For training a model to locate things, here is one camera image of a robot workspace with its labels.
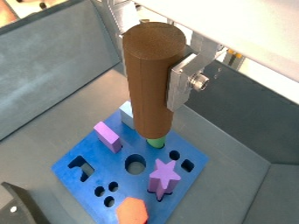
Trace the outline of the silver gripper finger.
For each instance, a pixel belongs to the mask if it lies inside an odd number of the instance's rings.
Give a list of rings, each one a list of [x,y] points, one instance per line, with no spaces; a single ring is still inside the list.
[[[203,74],[204,67],[223,54],[225,46],[198,32],[191,35],[191,44],[180,62],[170,71],[167,108],[175,111],[190,99],[191,91],[200,92],[210,78]]]

